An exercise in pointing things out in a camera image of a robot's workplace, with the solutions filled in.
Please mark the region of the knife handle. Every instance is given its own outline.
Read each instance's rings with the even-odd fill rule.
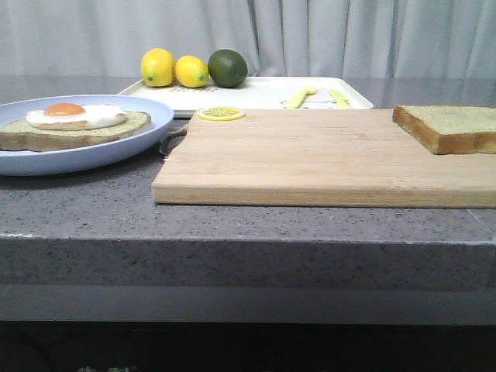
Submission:
[[[284,103],[284,108],[286,109],[297,109],[301,106],[301,103],[305,99],[307,95],[314,95],[317,92],[317,89],[311,85],[307,85],[303,89],[301,89],[298,93],[293,95]]]
[[[345,96],[343,93],[340,91],[334,91],[330,90],[329,94],[336,100],[337,108],[338,109],[352,109],[350,105],[350,99]]]

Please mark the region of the egg white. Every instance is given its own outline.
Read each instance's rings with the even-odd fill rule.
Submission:
[[[85,130],[114,126],[126,120],[126,113],[116,105],[82,105],[86,112],[77,115],[50,116],[44,110],[26,115],[31,126],[38,129]]]

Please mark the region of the lime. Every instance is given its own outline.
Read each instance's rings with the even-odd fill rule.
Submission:
[[[221,49],[215,51],[208,59],[208,72],[219,87],[235,88],[245,81],[248,67],[238,52]]]

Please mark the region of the cutting board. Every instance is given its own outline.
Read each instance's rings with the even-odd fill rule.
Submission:
[[[496,207],[496,155],[433,155],[392,110],[196,112],[152,183],[159,203]]]

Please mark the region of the lemon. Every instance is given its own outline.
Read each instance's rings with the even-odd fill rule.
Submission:
[[[226,120],[236,120],[244,117],[245,112],[237,107],[219,106],[203,109],[198,113],[200,118],[205,120],[214,120],[216,122]]]
[[[198,57],[183,56],[176,63],[176,78],[188,88],[203,87],[208,83],[208,66]]]
[[[162,48],[148,50],[141,60],[141,75],[149,87],[165,87],[174,81],[176,59]]]

